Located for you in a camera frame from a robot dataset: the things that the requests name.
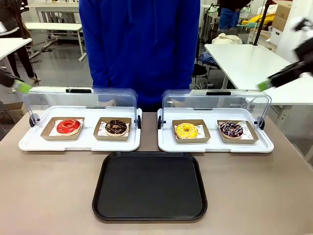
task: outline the blue pants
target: blue pants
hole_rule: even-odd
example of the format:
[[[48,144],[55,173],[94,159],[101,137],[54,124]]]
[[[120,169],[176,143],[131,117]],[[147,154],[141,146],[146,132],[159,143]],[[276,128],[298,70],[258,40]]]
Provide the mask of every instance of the blue pants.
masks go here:
[[[221,30],[228,30],[229,28],[236,28],[236,25],[239,21],[240,12],[233,12],[228,8],[222,8],[221,10],[221,17],[220,17],[220,24],[219,28]]]

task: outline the black tray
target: black tray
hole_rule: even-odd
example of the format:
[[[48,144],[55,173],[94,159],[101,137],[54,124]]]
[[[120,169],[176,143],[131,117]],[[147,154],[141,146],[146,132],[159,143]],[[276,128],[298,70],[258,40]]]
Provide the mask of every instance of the black tray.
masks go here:
[[[103,161],[92,209],[103,220],[199,219],[207,201],[198,162],[187,153],[112,153]]]

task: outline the person in blue hoodie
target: person in blue hoodie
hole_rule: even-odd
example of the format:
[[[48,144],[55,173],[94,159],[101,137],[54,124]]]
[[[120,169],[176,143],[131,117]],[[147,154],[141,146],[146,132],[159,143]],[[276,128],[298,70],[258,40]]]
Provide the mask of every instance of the person in blue hoodie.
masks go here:
[[[132,88],[156,111],[169,89],[189,89],[200,0],[80,0],[94,88]]]

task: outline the white box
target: white box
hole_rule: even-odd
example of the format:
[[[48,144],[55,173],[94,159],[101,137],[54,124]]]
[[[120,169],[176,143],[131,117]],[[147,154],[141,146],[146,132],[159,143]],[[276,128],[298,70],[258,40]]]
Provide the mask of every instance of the white box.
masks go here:
[[[277,28],[273,28],[273,31],[270,35],[270,42],[274,45],[278,46],[280,39],[282,37],[283,32],[278,30]]]

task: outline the clear plastic lid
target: clear plastic lid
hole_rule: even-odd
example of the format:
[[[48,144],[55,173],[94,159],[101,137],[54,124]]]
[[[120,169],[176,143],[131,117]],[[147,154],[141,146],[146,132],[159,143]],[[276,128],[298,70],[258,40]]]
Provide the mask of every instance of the clear plastic lid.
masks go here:
[[[36,87],[23,95],[30,115],[31,125],[40,121],[40,116],[53,106],[80,107],[82,109],[127,109],[134,112],[137,123],[137,95],[131,89],[80,89]]]
[[[161,124],[166,122],[164,118],[166,112],[178,109],[191,112],[193,110],[244,109],[251,113],[255,124],[262,129],[270,104],[270,96],[259,91],[170,90],[163,94]]]

